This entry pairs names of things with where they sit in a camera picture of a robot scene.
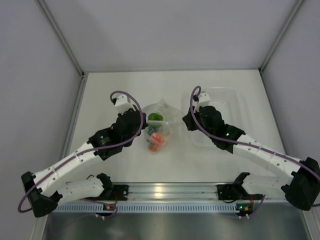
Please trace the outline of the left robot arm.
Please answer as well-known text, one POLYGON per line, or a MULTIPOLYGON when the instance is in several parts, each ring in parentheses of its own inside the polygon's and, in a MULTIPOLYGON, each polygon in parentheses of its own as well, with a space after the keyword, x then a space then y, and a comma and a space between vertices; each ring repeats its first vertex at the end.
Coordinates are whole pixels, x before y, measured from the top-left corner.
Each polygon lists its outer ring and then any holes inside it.
POLYGON ((80 148, 56 164, 36 173, 24 173, 21 176, 25 191, 23 199, 28 200, 33 215, 44 217, 57 207, 76 200, 109 200, 115 190, 106 173, 76 182, 71 178, 130 147, 134 138, 147 127, 146 118, 143 111, 130 108, 118 114, 110 127, 97 131, 80 148))

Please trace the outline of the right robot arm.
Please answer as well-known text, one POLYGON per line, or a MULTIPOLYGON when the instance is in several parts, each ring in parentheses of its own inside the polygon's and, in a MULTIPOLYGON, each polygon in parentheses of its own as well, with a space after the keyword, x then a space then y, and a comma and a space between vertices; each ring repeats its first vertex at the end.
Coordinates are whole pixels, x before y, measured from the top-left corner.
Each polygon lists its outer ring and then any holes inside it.
POLYGON ((225 123, 221 113, 210 105, 202 106, 198 111, 189 109, 182 120, 188 131, 204 133, 217 148, 273 173, 273 177, 241 173, 233 186, 238 198, 256 194, 277 196, 303 211, 317 207, 320 166, 315 159, 301 160, 266 147, 242 129, 225 123))

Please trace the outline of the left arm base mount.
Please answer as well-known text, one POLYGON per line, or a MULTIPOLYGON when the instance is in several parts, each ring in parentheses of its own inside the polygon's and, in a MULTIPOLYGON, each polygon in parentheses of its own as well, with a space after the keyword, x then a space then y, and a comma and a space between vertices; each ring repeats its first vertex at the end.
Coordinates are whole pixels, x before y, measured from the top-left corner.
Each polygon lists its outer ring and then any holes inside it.
POLYGON ((113 190, 111 191, 111 195, 109 196, 109 200, 127 201, 128 195, 129 195, 129 185, 115 184, 113 186, 113 190))

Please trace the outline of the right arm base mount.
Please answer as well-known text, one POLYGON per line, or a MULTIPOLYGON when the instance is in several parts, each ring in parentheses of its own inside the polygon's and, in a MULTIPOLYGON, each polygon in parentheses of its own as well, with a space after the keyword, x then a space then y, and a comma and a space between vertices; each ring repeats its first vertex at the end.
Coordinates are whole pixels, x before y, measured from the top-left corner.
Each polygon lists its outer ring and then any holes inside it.
POLYGON ((221 201, 237 201, 245 200, 247 192, 241 185, 237 184, 218 184, 217 186, 218 199, 221 201))

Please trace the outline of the clear zip top bag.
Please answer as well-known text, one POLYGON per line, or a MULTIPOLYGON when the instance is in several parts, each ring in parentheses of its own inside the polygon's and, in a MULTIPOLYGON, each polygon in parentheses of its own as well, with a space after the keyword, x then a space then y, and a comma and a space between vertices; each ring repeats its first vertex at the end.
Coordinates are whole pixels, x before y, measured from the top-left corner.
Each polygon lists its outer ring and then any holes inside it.
POLYGON ((165 138, 164 144, 160 145, 161 149, 159 151, 161 151, 180 128, 182 124, 183 113, 181 110, 168 104, 163 98, 156 103, 145 106, 142 111, 146 113, 146 122, 148 124, 148 126, 143 130, 143 136, 146 141, 146 146, 148 148, 148 145, 151 144, 149 142, 150 135, 147 134, 147 129, 149 127, 157 128, 158 133, 161 133, 165 138), (163 121, 149 121, 148 116, 151 113, 158 113, 162 115, 163 121))

